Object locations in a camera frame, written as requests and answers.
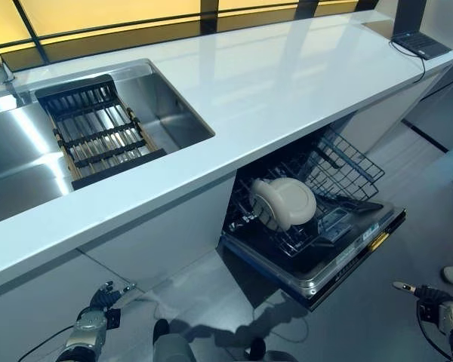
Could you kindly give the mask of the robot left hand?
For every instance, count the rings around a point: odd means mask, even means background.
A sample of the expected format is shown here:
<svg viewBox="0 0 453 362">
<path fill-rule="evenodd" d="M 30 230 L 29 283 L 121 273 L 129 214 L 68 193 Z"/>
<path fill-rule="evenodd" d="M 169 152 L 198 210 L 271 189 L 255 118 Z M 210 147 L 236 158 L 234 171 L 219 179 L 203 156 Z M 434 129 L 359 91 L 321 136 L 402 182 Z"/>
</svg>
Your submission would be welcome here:
<svg viewBox="0 0 453 362">
<path fill-rule="evenodd" d="M 113 281 L 107 281 L 102 284 L 94 295 L 91 297 L 89 302 L 89 308 L 93 310 L 109 310 L 112 306 L 118 302 L 126 293 L 134 290 L 136 284 L 126 284 L 124 287 L 115 289 Z"/>
</svg>

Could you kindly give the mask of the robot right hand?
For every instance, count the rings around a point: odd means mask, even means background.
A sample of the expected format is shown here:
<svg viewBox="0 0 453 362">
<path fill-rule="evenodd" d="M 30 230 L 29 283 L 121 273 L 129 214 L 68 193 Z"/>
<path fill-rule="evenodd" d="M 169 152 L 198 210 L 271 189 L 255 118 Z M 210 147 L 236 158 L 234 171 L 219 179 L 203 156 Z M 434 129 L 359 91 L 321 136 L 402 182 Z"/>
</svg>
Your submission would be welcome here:
<svg viewBox="0 0 453 362">
<path fill-rule="evenodd" d="M 392 285 L 397 290 L 403 290 L 405 292 L 413 294 L 422 302 L 427 302 L 434 305 L 440 305 L 444 302 L 453 302 L 453 296 L 449 293 L 428 287 L 427 285 L 416 287 L 401 281 L 394 281 Z"/>
</svg>

